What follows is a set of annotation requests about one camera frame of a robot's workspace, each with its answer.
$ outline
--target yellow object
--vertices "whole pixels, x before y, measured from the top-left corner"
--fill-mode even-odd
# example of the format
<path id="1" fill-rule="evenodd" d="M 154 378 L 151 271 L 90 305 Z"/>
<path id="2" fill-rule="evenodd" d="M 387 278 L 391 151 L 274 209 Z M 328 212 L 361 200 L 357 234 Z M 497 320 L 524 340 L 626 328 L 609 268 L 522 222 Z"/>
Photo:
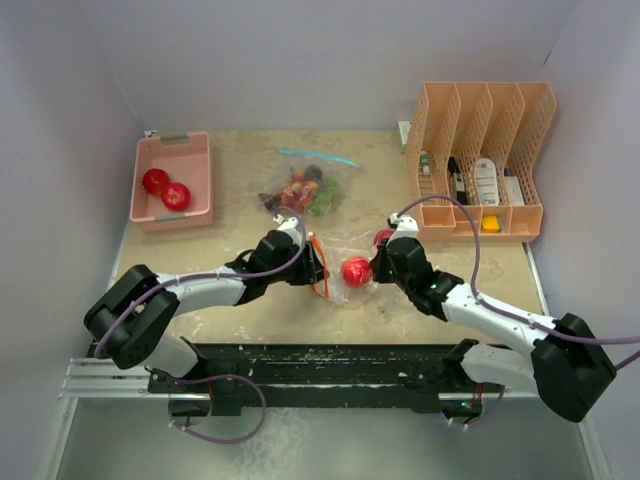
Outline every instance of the yellow object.
<path id="1" fill-rule="evenodd" d="M 498 233 L 502 231 L 500 220 L 495 215 L 482 217 L 482 231 L 487 233 Z"/>

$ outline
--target white cable clip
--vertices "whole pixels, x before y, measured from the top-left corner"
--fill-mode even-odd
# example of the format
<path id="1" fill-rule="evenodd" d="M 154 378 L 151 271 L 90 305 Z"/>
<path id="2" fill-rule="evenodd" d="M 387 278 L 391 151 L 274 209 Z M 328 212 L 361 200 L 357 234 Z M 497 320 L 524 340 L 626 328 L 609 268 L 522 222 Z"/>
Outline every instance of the white cable clip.
<path id="1" fill-rule="evenodd" d="M 392 214 L 389 216 L 389 223 L 390 223 L 391 225 L 398 226 L 398 223 L 400 223 L 400 218 L 398 217 L 398 214 L 397 214 L 397 213 L 392 213 Z"/>

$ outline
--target small bottle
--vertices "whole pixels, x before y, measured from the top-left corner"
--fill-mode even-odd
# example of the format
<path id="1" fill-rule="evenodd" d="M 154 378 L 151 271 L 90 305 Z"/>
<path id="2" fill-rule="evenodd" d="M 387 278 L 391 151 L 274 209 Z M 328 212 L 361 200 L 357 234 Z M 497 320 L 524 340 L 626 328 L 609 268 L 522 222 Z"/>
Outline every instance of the small bottle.
<path id="1" fill-rule="evenodd" d="M 424 150 L 420 152 L 420 166 L 422 167 L 422 173 L 424 175 L 429 175 L 431 173 L 429 171 L 429 157 L 427 157 L 427 152 Z"/>

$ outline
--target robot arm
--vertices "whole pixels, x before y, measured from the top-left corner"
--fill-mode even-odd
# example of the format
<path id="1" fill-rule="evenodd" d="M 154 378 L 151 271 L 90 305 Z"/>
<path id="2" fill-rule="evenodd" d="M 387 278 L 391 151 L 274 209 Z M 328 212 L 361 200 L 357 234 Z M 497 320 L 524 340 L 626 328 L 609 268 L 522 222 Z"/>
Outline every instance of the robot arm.
<path id="1" fill-rule="evenodd" d="M 121 369 L 144 364 L 178 378 L 206 370 L 194 346 L 165 333 L 174 316 L 213 306 L 243 305 L 264 295 L 275 282 L 311 285 L 324 278 L 324 267 L 311 243 L 297 230 L 297 220 L 280 218 L 279 223 L 255 250 L 210 272 L 171 276 L 156 275 L 144 265 L 132 267 L 87 313 L 85 326 L 104 343 L 106 355 Z M 616 376 L 603 349 L 566 342 L 487 309 L 461 278 L 432 268 L 416 238 L 415 220 L 392 215 L 389 224 L 394 232 L 379 245 L 371 261 L 374 281 L 395 283 L 420 312 L 473 328 L 509 348 L 464 340 L 443 361 L 452 382 L 459 378 L 460 384 L 470 379 L 506 385 L 540 396 L 565 419 L 582 420 Z M 301 246 L 302 253 L 284 268 Z M 124 317 L 132 302 L 145 295 L 144 303 Z M 482 299 L 564 334 L 594 337 L 574 315 L 558 320 L 485 295 Z"/>
<path id="2" fill-rule="evenodd" d="M 599 345 L 567 342 L 531 326 L 594 338 L 584 320 L 567 314 L 561 320 L 518 309 L 484 294 L 482 300 L 502 311 L 528 319 L 518 322 L 495 313 L 476 300 L 461 278 L 433 270 L 416 239 L 418 225 L 409 216 L 392 215 L 395 228 L 372 260 L 374 281 L 395 283 L 416 308 L 444 322 L 473 328 L 498 343 L 496 348 L 466 340 L 445 359 L 455 375 L 477 383 L 496 383 L 538 395 L 563 418 L 578 422 L 613 381 L 616 370 Z"/>
<path id="3" fill-rule="evenodd" d="M 255 250 L 209 272 L 167 275 L 154 274 L 145 265 L 130 268 L 89 310 L 85 326 L 101 340 L 132 302 L 151 293 L 111 332 L 105 353 L 123 370 L 144 364 L 184 377 L 199 358 L 186 340 L 165 333 L 173 317 L 207 307 L 243 305 L 276 282 L 311 285 L 323 280 L 324 268 L 311 242 L 298 231 L 298 220 L 275 220 L 280 226 L 268 232 Z M 300 248 L 297 260 L 281 269 Z"/>

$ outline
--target green vegetable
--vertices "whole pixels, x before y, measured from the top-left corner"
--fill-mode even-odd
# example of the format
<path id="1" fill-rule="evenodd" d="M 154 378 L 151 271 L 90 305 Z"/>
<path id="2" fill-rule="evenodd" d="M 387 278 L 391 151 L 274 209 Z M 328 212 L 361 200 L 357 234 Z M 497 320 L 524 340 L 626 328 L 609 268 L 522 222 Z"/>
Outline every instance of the green vegetable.
<path id="1" fill-rule="evenodd" d="M 322 181 L 322 185 L 313 196 L 311 206 L 307 209 L 314 217 L 324 215 L 331 206 L 333 197 L 340 193 L 340 186 L 335 178 L 329 177 Z"/>

